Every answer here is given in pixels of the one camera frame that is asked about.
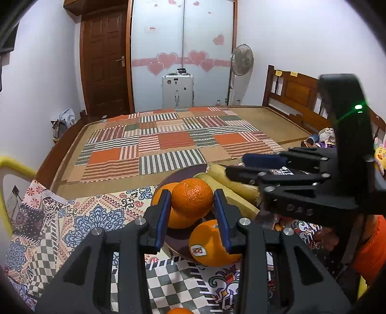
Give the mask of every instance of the hand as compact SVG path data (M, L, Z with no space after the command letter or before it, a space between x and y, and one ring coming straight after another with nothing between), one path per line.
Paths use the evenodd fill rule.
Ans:
M361 242L366 242L374 234L377 220L378 217L376 215L369 215L367 217ZM328 251L332 251L339 243L339 237L335 231L328 227L323 227L321 230L315 232L314 239L315 241L321 242L322 246Z

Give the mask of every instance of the bunny ears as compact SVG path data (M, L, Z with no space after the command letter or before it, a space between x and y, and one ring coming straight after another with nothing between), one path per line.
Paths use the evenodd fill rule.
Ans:
M380 145L378 145L378 138L376 137L376 138L374 139L374 147L375 147L375 148L378 148L378 147L386 148L386 134L385 134L385 136L384 136L384 138L383 138L383 143L380 144Z

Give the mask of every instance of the banana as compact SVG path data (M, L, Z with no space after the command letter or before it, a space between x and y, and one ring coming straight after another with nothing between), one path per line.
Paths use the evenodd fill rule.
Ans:
M228 189L226 186L217 182L210 175L206 173L198 173L194 176L194 178L198 178L202 181L205 181L210 186L213 192L217 189L222 189L224 191L224 195L228 203L237 206L243 217L247 217L249 219L256 218L256 215L258 214L259 210L255 206L247 202L241 196L234 193L232 190Z
M251 204L257 204L260 196L259 188L257 186L229 180L225 174L225 167L218 164L208 165L207 174Z

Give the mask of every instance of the wooden cabinet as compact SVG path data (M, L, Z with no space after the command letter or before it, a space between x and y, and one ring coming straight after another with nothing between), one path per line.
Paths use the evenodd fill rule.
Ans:
M96 10L126 4L129 0L64 0L63 7L72 14L79 16Z

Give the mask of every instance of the plate of fruit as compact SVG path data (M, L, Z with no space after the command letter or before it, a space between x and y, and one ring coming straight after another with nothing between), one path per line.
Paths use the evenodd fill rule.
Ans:
M230 181L222 165L202 164L180 169L163 180L154 193L152 205L158 203L164 189L171 192L172 209L165 237L171 251L207 266L227 265L240 258L239 254L228 254L221 244L212 212L213 193L223 189L228 203L237 206L243 217L258 220L258 187ZM264 221L273 227L273 215Z

